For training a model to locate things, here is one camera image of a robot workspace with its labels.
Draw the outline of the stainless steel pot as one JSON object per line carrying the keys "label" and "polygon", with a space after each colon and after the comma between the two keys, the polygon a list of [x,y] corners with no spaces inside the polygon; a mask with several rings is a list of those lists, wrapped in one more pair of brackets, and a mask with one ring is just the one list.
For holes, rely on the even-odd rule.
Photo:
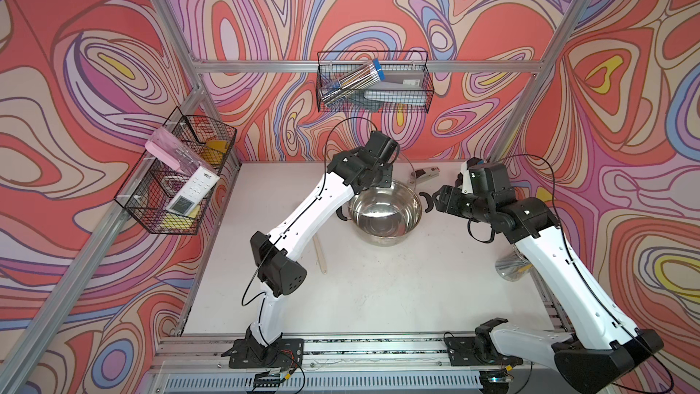
{"label": "stainless steel pot", "polygon": [[389,187],[373,187],[355,195],[335,214],[353,224],[366,243],[390,247],[405,242],[434,207],[430,194],[416,193],[408,184],[393,181]]}

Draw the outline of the beige plastic ladle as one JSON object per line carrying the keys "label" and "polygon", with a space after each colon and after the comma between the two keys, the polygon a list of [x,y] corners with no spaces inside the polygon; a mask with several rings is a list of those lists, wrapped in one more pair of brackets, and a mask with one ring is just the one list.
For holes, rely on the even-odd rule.
{"label": "beige plastic ladle", "polygon": [[317,262],[319,265],[319,269],[320,269],[322,274],[326,275],[327,274],[326,256],[324,255],[323,246],[321,244],[319,236],[314,235],[312,238],[312,242],[313,242],[313,245],[315,248],[315,253],[316,253],[316,258],[317,258]]}

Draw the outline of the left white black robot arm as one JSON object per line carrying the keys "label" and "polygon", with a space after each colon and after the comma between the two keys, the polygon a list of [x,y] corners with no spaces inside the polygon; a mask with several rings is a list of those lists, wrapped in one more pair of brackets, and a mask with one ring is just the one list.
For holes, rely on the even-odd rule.
{"label": "left white black robot arm", "polygon": [[380,131],[370,133],[363,146],[341,151],[328,162],[320,182],[282,224],[250,239],[255,262],[252,283],[262,299],[258,316],[245,332],[244,344],[257,359],[266,359],[283,335],[286,297],[307,271],[299,264],[306,246],[337,209],[370,188],[387,184],[399,144]]}

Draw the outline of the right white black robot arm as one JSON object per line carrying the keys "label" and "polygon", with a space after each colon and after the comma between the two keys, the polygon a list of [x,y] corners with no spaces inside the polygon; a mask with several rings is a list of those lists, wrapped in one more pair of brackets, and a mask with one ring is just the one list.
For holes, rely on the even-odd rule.
{"label": "right white black robot arm", "polygon": [[504,235],[538,272],[573,327],[563,335],[496,317],[474,331],[476,359],[486,364],[525,359],[558,371],[579,393],[597,393],[663,349],[663,339],[638,328],[572,251],[557,213],[536,197],[517,198],[503,164],[471,159],[460,172],[460,184],[433,193],[434,207]]}

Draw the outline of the beige black stapler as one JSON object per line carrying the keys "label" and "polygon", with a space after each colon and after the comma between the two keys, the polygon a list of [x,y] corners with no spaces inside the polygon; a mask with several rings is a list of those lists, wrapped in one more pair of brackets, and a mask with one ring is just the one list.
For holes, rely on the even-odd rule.
{"label": "beige black stapler", "polygon": [[422,184],[423,182],[427,182],[429,180],[437,178],[439,174],[440,169],[436,166],[416,169],[415,171],[412,171],[412,173],[410,173],[408,183],[411,186],[416,187],[419,184]]}

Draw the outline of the grey white box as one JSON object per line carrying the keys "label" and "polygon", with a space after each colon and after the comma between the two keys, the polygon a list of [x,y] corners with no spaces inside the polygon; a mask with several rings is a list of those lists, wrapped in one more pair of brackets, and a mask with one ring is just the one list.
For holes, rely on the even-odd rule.
{"label": "grey white box", "polygon": [[423,105],[427,101],[424,78],[422,71],[388,71],[384,80],[364,91],[364,97],[382,103]]}

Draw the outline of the clear tube of pencils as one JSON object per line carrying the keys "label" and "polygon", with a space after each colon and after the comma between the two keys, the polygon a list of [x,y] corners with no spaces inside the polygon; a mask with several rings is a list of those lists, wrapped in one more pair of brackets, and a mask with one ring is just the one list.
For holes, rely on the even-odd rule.
{"label": "clear tube of pencils", "polygon": [[335,73],[333,67],[330,67],[330,71],[331,74],[322,81],[319,89],[319,100],[325,107],[345,102],[355,93],[385,79],[383,67],[377,59],[368,60],[342,72]]}

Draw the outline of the clear cup of pencils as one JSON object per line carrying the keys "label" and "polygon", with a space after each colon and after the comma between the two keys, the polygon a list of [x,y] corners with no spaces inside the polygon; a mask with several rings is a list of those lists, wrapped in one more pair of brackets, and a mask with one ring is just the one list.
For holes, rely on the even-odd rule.
{"label": "clear cup of pencils", "polygon": [[509,282],[517,282],[532,271],[532,263],[519,251],[503,255],[495,263],[499,276]]}

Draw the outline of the yellow sponge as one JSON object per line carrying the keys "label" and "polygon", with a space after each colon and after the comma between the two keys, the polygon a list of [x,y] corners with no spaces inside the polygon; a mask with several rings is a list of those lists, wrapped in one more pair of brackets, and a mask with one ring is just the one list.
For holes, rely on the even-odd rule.
{"label": "yellow sponge", "polygon": [[208,140],[202,148],[201,156],[211,167],[220,167],[228,150],[226,140]]}

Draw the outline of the white remote device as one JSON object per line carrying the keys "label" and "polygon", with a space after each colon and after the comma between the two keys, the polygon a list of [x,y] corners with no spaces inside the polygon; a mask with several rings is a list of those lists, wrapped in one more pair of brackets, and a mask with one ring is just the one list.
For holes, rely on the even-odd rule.
{"label": "white remote device", "polygon": [[216,173],[200,166],[175,194],[166,210],[177,215],[189,216],[219,180],[220,177]]}

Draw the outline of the pink plastic case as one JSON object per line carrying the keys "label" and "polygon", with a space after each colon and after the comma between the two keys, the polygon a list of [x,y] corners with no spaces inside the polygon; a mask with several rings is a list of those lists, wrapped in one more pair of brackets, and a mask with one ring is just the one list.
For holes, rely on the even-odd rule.
{"label": "pink plastic case", "polygon": [[202,166],[202,159],[164,127],[154,131],[145,149],[176,173],[193,175]]}

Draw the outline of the green circuit board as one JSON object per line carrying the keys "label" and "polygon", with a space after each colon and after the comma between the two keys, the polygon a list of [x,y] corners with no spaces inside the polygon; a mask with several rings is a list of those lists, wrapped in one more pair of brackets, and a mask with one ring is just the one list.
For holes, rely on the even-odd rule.
{"label": "green circuit board", "polygon": [[253,390],[258,390],[258,389],[271,389],[271,388],[279,388],[282,386],[286,381],[289,381],[291,379],[292,374],[289,372],[284,372],[284,373],[270,373],[270,372],[262,372],[258,373],[254,376],[253,378]]}

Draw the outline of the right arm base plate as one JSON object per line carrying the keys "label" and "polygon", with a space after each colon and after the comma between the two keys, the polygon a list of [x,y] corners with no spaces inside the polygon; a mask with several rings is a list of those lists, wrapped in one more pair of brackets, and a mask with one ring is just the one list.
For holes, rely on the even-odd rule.
{"label": "right arm base plate", "polygon": [[523,364],[521,358],[502,355],[495,349],[480,346],[478,336],[455,336],[448,331],[443,334],[443,342],[452,367],[514,368]]}

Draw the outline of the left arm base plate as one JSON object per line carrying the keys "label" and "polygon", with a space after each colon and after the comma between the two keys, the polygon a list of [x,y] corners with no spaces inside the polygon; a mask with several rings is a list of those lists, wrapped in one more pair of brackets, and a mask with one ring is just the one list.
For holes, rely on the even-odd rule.
{"label": "left arm base plate", "polygon": [[253,337],[236,339],[233,346],[222,353],[228,358],[229,368],[281,368],[289,370],[303,362],[304,341],[302,339],[277,339],[270,346],[258,343]]}

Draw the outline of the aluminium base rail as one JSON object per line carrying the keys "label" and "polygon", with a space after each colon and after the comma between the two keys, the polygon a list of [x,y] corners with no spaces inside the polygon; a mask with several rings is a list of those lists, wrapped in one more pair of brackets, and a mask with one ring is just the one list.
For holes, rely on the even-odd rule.
{"label": "aluminium base rail", "polygon": [[[441,333],[290,334],[304,341],[296,368],[229,368],[222,353],[237,335],[164,339],[140,393],[570,393],[555,371],[521,366],[452,367]],[[292,374],[279,388],[253,390],[262,372]]]}

